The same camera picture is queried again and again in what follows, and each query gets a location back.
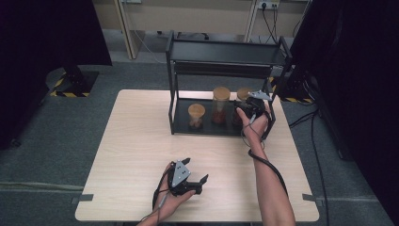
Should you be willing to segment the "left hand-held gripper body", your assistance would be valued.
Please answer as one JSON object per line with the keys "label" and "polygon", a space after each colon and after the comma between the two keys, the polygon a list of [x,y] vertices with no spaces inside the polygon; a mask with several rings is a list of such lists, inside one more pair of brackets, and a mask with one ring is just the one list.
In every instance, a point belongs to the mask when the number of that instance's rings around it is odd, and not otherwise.
{"label": "left hand-held gripper body", "polygon": [[182,160],[172,163],[170,172],[168,173],[168,190],[173,196],[182,196],[191,190],[194,190],[198,195],[201,193],[201,187],[197,187],[198,183],[187,181],[191,175],[191,171],[186,165],[182,163]]}

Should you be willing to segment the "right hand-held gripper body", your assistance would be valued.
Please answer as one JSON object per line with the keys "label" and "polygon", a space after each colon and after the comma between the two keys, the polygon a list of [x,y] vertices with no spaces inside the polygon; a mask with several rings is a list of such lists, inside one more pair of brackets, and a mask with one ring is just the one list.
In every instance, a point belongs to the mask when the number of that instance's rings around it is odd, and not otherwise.
{"label": "right hand-held gripper body", "polygon": [[246,100],[242,103],[242,110],[245,112],[248,118],[259,118],[262,114],[265,114],[267,118],[270,118],[270,114],[267,112],[264,102],[271,101],[271,97],[259,91],[252,91],[248,94]]}

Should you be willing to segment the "tall glass jar wooden lid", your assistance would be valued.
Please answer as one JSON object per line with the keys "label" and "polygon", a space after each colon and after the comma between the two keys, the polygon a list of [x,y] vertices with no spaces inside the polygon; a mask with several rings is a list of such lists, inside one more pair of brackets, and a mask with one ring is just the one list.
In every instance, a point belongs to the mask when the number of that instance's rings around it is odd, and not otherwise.
{"label": "tall glass jar wooden lid", "polygon": [[240,88],[236,92],[236,98],[233,101],[233,112],[232,112],[232,118],[231,122],[234,126],[241,126],[242,125],[242,120],[238,113],[236,112],[236,107],[239,104],[244,104],[247,101],[247,98],[249,97],[249,93],[251,92],[251,88]]}
{"label": "tall glass jar wooden lid", "polygon": [[216,87],[213,90],[212,122],[223,124],[226,121],[226,106],[229,103],[231,92],[225,87]]}

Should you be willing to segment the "short glass jar wooden lid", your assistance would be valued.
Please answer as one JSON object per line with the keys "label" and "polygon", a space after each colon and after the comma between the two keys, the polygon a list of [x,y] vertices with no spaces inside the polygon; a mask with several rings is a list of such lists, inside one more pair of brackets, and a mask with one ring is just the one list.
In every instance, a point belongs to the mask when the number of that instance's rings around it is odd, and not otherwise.
{"label": "short glass jar wooden lid", "polygon": [[202,117],[205,114],[205,107],[200,104],[192,104],[187,109],[189,115],[189,126],[193,129],[200,129],[203,124]]}

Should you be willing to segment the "black metal shelf rack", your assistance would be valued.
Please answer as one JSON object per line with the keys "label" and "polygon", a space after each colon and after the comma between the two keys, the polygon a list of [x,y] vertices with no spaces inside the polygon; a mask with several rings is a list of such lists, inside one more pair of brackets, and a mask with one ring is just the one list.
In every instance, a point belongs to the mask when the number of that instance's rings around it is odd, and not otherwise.
{"label": "black metal shelf rack", "polygon": [[[262,79],[262,92],[271,97],[264,105],[270,114],[269,124],[263,132],[266,138],[273,127],[276,117],[273,109],[274,98],[279,86],[272,92],[268,78],[274,67],[281,67],[285,75],[291,66],[292,54],[285,38],[276,44],[259,44],[243,42],[225,42],[209,40],[179,40],[175,36],[168,38],[167,68],[170,89],[169,125],[172,134],[198,134],[227,137],[241,137],[243,126],[234,126],[231,122],[233,99],[226,106],[226,121],[223,124],[212,122],[213,98],[183,97],[179,90],[180,75],[218,76],[222,78],[240,77]],[[205,107],[200,129],[189,126],[187,109],[192,104]]]}

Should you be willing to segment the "person's right hand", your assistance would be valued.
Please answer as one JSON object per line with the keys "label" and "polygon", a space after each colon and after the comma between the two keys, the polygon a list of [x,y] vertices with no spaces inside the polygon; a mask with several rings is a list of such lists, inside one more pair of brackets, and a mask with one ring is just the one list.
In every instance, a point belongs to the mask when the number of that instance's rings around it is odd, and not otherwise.
{"label": "person's right hand", "polygon": [[262,142],[263,132],[268,126],[268,118],[266,117],[266,115],[262,114],[262,116],[252,121],[250,118],[247,117],[247,115],[241,108],[237,108],[236,112],[242,120],[243,132],[248,144],[250,146],[260,145]]}

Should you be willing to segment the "person's left hand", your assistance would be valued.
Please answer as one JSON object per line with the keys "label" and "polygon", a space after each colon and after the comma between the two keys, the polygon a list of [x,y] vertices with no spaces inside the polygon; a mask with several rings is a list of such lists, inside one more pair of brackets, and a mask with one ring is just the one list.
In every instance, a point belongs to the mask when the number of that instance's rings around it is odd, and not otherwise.
{"label": "person's left hand", "polygon": [[178,209],[178,207],[188,201],[192,196],[195,195],[194,191],[188,191],[181,196],[173,196],[168,191],[168,169],[171,167],[171,164],[168,163],[163,175],[161,176],[162,181],[158,185],[157,189],[159,190],[158,197],[155,201],[155,222],[160,223],[165,219],[171,217],[174,212]]}

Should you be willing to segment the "black striped stand base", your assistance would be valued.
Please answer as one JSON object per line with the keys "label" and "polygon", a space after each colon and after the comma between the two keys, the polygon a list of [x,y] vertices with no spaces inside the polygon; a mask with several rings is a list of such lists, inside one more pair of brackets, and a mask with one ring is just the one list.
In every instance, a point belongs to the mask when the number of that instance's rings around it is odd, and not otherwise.
{"label": "black striped stand base", "polygon": [[[281,67],[274,67],[271,71],[271,75],[268,78],[270,88],[272,92],[275,92],[278,84],[279,84],[279,77],[282,73]],[[312,105],[313,99],[309,95],[309,93],[303,88],[302,85],[296,88],[289,88],[285,87],[281,89],[277,95],[279,99],[283,102],[291,102],[291,103],[300,103],[302,105]]]}
{"label": "black striped stand base", "polygon": [[50,95],[58,97],[88,97],[99,73],[82,71],[78,66],[64,67]]}

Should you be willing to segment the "beige furniture leg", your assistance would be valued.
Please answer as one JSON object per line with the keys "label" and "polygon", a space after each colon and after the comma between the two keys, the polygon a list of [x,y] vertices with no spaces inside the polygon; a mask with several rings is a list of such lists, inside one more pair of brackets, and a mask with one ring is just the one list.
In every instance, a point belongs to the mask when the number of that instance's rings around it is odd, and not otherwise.
{"label": "beige furniture leg", "polygon": [[244,42],[250,42],[253,34],[254,26],[256,23],[256,18],[259,10],[259,4],[261,0],[245,0],[248,2],[248,7],[246,9],[247,13],[247,24],[244,34]]}
{"label": "beige furniture leg", "polygon": [[128,0],[114,0],[114,4],[119,15],[128,57],[131,60],[137,59],[145,33],[140,30],[134,30],[133,19],[128,12]]}

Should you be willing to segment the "grey tape piece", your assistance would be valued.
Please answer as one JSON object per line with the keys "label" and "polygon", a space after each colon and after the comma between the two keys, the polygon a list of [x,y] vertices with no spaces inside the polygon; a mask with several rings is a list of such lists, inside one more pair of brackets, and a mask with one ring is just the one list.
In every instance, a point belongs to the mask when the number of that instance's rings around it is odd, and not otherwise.
{"label": "grey tape piece", "polygon": [[317,198],[313,195],[310,194],[303,194],[302,199],[304,201],[308,202],[314,202],[317,206],[324,206],[324,199],[323,198]]}
{"label": "grey tape piece", "polygon": [[78,204],[79,202],[91,202],[93,199],[93,194],[82,194],[79,197],[73,197],[71,199],[72,204]]}

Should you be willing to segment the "black curtain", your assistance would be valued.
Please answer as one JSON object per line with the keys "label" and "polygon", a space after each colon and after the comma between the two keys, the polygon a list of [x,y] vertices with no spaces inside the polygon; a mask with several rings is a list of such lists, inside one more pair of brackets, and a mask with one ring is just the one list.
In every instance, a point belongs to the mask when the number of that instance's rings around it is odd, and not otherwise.
{"label": "black curtain", "polygon": [[0,0],[0,150],[27,123],[48,73],[110,63],[92,0]]}
{"label": "black curtain", "polygon": [[343,159],[399,224],[399,0],[312,0],[291,47]]}

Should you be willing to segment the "white wall socket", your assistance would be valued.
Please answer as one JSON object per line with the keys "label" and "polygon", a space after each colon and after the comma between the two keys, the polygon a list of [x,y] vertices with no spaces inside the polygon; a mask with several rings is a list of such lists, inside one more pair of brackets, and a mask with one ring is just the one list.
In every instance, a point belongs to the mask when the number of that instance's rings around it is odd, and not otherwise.
{"label": "white wall socket", "polygon": [[260,0],[258,9],[276,10],[279,8],[280,0]]}

